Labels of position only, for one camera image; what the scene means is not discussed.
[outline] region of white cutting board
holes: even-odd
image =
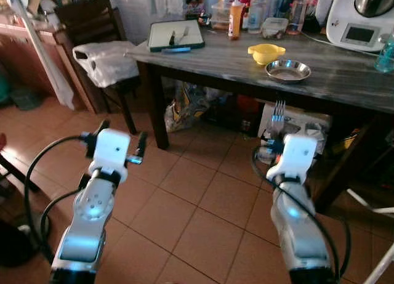
[[[189,32],[181,40],[185,28],[189,27]],[[169,41],[172,32],[175,32],[175,44],[170,46]],[[148,47],[151,52],[160,51],[165,48],[191,47],[198,48],[204,46],[197,20],[181,20],[171,22],[157,22],[150,26]]]

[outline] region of water bottle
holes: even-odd
[[[260,33],[261,24],[263,23],[263,16],[265,13],[265,4],[258,0],[252,0],[249,8],[249,19],[247,23],[248,33]]]
[[[286,32],[289,34],[300,34],[305,20],[309,0],[294,0],[291,7],[289,26]]]
[[[394,70],[394,31],[390,34],[379,57],[376,59],[375,68],[382,73]]]

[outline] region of yellow bowl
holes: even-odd
[[[273,44],[258,44],[247,49],[248,54],[260,65],[266,65],[286,52],[285,48]]]

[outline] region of chair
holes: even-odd
[[[65,30],[74,46],[87,43],[100,43],[126,40],[117,9],[112,9],[110,0],[80,0],[62,7],[56,7],[55,13],[66,26]],[[111,113],[108,99],[114,102],[122,111],[127,127],[131,134],[136,134],[133,119],[125,95],[132,92],[136,97],[135,89],[140,85],[140,77],[119,81],[107,88],[113,89],[119,99],[119,104],[108,95],[104,89],[99,88],[105,108]]]

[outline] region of stainless steel plate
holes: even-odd
[[[275,60],[267,64],[265,71],[270,78],[285,84],[299,83],[312,73],[308,65],[291,59]]]

